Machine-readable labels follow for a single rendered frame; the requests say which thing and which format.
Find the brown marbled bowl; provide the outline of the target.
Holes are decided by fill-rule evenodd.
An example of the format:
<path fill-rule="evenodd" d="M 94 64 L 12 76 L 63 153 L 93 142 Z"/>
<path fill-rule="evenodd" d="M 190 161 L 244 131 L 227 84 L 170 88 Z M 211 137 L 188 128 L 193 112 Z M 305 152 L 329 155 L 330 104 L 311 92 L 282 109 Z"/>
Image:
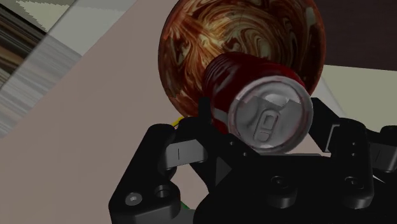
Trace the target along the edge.
<path fill-rule="evenodd" d="M 178 0 L 161 31 L 158 72 L 171 104 L 196 116 L 203 72 L 225 52 L 292 68 L 312 94 L 323 71 L 326 35 L 314 0 Z"/>

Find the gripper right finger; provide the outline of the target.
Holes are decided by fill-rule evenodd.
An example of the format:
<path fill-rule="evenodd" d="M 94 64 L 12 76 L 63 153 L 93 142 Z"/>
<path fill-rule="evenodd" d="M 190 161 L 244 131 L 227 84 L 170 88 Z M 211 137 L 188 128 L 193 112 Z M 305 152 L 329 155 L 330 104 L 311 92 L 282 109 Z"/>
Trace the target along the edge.
<path fill-rule="evenodd" d="M 397 125 L 386 125 L 379 132 L 362 123 L 341 118 L 320 99 L 311 99 L 314 116 L 309 135 L 325 153 L 336 154 L 339 146 L 353 153 L 370 153 L 372 167 L 382 172 L 397 171 Z"/>

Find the red soda can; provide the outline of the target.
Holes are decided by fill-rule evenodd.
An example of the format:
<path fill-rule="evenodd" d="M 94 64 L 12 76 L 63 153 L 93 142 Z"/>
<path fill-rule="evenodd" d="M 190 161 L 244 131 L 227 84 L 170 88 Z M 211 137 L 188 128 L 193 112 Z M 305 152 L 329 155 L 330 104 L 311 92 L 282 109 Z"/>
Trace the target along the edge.
<path fill-rule="evenodd" d="M 295 149 L 312 124 L 312 101 L 299 75 L 264 58 L 222 53 L 207 65 L 202 91 L 216 128 L 261 155 Z"/>

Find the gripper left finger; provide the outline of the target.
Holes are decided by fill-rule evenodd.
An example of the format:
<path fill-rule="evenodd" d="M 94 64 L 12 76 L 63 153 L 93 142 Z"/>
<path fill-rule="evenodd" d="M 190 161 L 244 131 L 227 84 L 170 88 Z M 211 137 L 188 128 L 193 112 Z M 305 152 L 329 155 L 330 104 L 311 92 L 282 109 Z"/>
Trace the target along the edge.
<path fill-rule="evenodd" d="M 152 125 L 111 196 L 111 224 L 193 224 L 195 211 L 182 207 L 171 178 L 180 165 L 188 164 L 214 190 L 231 169 L 215 154 L 221 138 L 211 125 L 206 97 L 199 100 L 198 116 L 182 119 L 177 128 Z"/>

